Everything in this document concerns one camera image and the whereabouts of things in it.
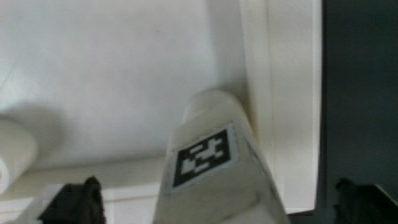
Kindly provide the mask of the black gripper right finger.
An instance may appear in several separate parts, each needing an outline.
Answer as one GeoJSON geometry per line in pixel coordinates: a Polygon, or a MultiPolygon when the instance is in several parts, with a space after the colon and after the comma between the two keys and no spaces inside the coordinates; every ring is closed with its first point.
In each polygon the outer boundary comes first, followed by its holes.
{"type": "Polygon", "coordinates": [[[376,184],[342,178],[335,184],[333,224],[398,224],[398,201],[376,184]]]}

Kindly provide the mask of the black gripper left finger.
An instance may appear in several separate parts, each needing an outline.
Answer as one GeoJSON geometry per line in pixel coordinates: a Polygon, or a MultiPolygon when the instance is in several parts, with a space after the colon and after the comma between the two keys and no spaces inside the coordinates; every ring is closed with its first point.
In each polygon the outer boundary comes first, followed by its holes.
{"type": "Polygon", "coordinates": [[[94,176],[65,184],[38,214],[42,224],[106,224],[101,184],[94,176]]]}

